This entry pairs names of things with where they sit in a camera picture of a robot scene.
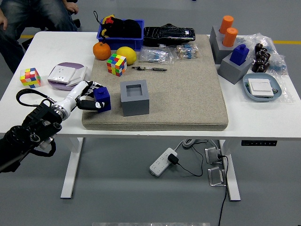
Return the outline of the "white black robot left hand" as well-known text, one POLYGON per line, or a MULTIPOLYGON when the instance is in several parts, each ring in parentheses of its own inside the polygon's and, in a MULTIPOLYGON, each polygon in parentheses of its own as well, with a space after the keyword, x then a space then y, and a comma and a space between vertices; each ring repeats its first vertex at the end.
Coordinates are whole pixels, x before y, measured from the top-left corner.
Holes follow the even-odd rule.
POLYGON ((75 107, 82 110, 100 110, 104 108, 107 105, 106 102, 80 99, 82 96, 93 97, 94 90, 98 88, 103 88, 103 86, 94 81, 81 81, 76 85, 63 101, 56 103, 58 109, 62 112, 62 120, 66 120, 75 107))

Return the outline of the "person's right hand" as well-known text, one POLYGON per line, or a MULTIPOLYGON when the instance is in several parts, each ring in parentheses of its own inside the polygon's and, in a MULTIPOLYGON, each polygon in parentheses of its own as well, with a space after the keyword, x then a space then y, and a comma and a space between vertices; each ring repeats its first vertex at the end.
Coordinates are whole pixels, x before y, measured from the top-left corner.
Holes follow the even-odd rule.
POLYGON ((8 20, 2 11, 0 11, 0 24, 3 25, 3 30, 5 31, 8 26, 8 20))

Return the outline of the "person's left hand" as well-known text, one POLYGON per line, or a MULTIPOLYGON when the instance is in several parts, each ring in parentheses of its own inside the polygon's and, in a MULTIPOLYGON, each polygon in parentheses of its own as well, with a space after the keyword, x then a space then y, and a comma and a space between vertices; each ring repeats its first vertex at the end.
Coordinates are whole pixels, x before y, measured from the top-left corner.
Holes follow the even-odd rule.
POLYGON ((67 2, 67 1, 64 0, 63 4, 64 4, 64 7, 68 11, 70 11, 70 12, 72 12, 74 14, 77 14, 79 12, 79 7, 78 7, 78 5, 76 3, 74 3, 74 2, 67 2))

